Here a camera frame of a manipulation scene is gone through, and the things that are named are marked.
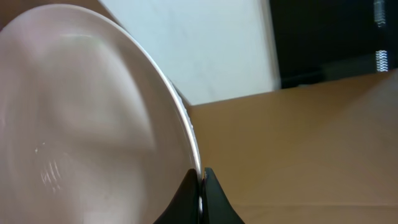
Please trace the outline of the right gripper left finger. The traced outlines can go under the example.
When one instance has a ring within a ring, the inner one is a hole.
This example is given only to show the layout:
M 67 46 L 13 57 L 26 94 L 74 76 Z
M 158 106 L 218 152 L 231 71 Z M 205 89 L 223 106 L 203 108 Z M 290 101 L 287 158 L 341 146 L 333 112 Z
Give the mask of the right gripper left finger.
M 199 181 L 195 169 L 189 169 L 173 199 L 154 224 L 198 224 Z

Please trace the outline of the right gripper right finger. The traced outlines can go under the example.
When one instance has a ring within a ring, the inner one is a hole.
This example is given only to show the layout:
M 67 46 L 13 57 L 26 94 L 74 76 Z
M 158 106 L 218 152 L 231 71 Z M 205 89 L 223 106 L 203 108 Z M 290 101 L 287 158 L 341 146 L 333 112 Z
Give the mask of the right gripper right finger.
M 202 181 L 204 224 L 244 224 L 231 206 L 213 169 L 206 167 Z

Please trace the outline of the white plate with green stain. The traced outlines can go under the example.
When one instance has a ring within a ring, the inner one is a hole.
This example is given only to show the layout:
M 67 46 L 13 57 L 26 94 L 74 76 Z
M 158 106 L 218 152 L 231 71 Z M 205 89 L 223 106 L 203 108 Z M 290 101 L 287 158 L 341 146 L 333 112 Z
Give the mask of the white plate with green stain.
M 3 28 L 2 223 L 154 223 L 200 177 L 178 93 L 121 26 L 48 4 Z

